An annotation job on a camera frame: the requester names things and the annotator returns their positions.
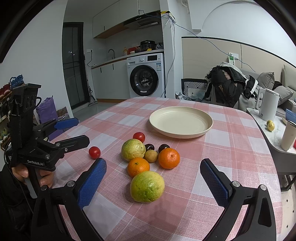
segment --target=human hand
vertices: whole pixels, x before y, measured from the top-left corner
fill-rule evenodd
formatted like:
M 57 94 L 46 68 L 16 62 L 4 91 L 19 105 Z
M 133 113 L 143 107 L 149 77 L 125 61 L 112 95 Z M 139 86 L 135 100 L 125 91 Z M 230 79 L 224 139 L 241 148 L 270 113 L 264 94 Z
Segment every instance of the human hand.
M 12 168 L 12 173 L 20 182 L 24 184 L 25 178 L 29 176 L 28 169 L 21 163 Z M 39 173 L 42 176 L 42 178 L 39 180 L 40 186 L 48 185 L 51 187 L 54 180 L 54 172 L 39 170 Z

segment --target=pink checkered tablecloth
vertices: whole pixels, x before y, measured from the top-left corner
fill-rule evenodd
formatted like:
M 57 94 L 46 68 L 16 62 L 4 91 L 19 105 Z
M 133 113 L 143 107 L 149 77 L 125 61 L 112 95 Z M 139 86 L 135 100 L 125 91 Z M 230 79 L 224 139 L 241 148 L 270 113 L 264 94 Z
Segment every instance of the pink checkered tablecloth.
M 168 106 L 194 107 L 208 113 L 214 120 L 212 129 L 195 139 L 174 139 L 156 132 L 149 122 L 150 114 Z M 180 164 L 171 170 L 150 164 L 165 180 L 161 198 L 149 204 L 135 202 L 129 194 L 131 178 L 127 163 L 120 156 L 122 144 L 135 132 L 145 134 L 145 143 L 156 149 L 166 143 L 176 149 Z M 106 241 L 128 240 L 202 240 L 213 227 L 223 208 L 214 200 L 202 178 L 199 165 L 209 158 L 230 180 L 257 188 L 265 184 L 269 190 L 276 218 L 277 237 L 282 225 L 281 192 L 273 159 L 252 116 L 228 107 L 176 99 L 139 97 L 126 100 L 71 128 L 55 141 L 87 135 L 91 146 L 101 149 L 107 162 L 107 173 L 84 211 Z M 54 187 L 76 180 L 93 160 L 88 148 L 65 154 L 56 164 Z M 235 237 L 246 207 L 230 233 Z M 62 209 L 72 237 L 79 240 Z

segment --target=orange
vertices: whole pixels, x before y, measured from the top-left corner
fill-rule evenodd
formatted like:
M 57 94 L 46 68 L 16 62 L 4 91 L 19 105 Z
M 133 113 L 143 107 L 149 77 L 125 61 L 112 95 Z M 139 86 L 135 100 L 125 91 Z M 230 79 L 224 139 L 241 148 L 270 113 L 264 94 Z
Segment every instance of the orange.
M 149 162 L 145 159 L 136 157 L 128 163 L 127 172 L 131 178 L 144 171 L 150 171 Z
M 173 169 L 180 162 L 180 154 L 173 148 L 163 149 L 158 155 L 158 162 L 165 169 Z

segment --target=appliance label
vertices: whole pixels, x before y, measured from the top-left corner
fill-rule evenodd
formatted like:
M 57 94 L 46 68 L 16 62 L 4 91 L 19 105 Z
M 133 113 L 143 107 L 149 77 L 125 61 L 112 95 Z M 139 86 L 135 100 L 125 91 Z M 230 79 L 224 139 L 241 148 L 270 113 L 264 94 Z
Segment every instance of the appliance label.
M 161 70 L 161 63 L 156 63 L 156 70 Z

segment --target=ceiling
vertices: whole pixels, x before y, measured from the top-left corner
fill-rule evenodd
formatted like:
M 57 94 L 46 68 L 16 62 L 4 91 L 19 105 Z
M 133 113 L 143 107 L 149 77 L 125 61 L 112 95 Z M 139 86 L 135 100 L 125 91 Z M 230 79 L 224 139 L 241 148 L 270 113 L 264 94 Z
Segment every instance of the ceiling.
M 119 0 L 68 0 L 65 17 L 84 16 L 93 18 L 99 12 Z

